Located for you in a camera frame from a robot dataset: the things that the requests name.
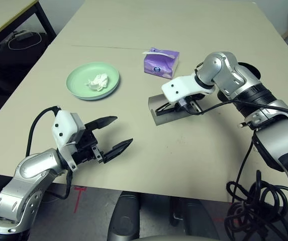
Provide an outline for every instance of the tissue box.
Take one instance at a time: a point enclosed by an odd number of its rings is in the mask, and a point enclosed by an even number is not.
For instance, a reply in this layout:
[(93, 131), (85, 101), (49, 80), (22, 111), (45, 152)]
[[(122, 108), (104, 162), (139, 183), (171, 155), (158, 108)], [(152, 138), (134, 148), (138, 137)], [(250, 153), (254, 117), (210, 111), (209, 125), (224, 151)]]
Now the tissue box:
[(171, 79), (175, 73), (179, 52), (151, 48), (144, 52), (144, 72)]

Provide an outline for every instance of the mint green plate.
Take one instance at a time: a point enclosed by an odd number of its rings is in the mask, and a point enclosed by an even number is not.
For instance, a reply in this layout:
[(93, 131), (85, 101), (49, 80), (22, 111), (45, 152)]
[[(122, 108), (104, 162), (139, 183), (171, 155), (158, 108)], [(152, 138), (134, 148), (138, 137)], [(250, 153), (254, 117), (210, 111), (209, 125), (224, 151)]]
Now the mint green plate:
[[(98, 74), (106, 73), (108, 84), (101, 91), (92, 90), (86, 84), (88, 79), (93, 80)], [(79, 99), (96, 100), (111, 94), (118, 86), (119, 73), (117, 69), (104, 62), (92, 62), (79, 66), (73, 70), (66, 81), (66, 86), (71, 94)]]

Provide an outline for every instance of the floor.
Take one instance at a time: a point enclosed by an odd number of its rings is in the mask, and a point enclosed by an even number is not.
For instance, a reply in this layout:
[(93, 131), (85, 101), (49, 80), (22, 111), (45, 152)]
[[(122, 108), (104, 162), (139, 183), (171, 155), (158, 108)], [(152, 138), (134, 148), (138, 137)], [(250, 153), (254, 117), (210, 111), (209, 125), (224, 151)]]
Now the floor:
[[(14, 90), (19, 83), (11, 84), (9, 86), (0, 81), (0, 85), (8, 90)], [(6, 100), (6, 96), (0, 96), (0, 108)], [(0, 189), (8, 180), (9, 178), (0, 176)], [(62, 184), (53, 184), (51, 188), (56, 192), (63, 192), (65, 187)], [(110, 218), (120, 193), (118, 190), (74, 186), (67, 200), (58, 200), (45, 195), (29, 240), (106, 240)], [(202, 201), (202, 203), (212, 217), (221, 240), (229, 240), (223, 225), (229, 203), (214, 201)], [(177, 227), (169, 224), (168, 208), (168, 197), (143, 195), (140, 237), (184, 233), (182, 223)], [(277, 240), (277, 237), (270, 234), (267, 240)]]

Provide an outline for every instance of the white wall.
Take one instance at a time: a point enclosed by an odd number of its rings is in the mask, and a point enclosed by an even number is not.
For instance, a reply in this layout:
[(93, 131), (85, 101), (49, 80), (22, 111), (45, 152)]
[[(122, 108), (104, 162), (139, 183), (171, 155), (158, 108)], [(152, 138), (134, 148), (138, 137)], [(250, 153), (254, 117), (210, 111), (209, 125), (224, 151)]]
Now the white wall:
[[(288, 0), (234, 0), (255, 2), (281, 35), (288, 29)], [(84, 0), (40, 0), (40, 4), (56, 33), (68, 23)], [(36, 16), (32, 16), (20, 29), (43, 32)]]

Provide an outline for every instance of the black cable bundle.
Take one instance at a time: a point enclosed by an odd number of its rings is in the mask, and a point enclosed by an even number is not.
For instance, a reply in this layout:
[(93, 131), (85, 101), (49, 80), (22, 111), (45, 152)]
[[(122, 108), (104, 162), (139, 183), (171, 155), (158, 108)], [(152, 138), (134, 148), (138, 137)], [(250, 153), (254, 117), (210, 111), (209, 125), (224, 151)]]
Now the black cable bundle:
[[(238, 188), (246, 198), (236, 195), (235, 191), (231, 190), (231, 186)], [(288, 201), (282, 192), (282, 189), (288, 191), (288, 187), (275, 186), (262, 181), (261, 172), (257, 170), (256, 182), (252, 184), (249, 191), (234, 181), (228, 182), (226, 189), (233, 198), (238, 200), (232, 203), (224, 220), (225, 230), (230, 240), (235, 240), (235, 233), (241, 231), (246, 233), (243, 240), (249, 240), (256, 232), (261, 240), (265, 240), (271, 229), (282, 240), (288, 241), (288, 222), (284, 218), (288, 212)], [(273, 205), (265, 202), (268, 193), (273, 196)], [(279, 197), (282, 200), (282, 207), (280, 207)], [(282, 222), (287, 236), (272, 224), (278, 221)]]

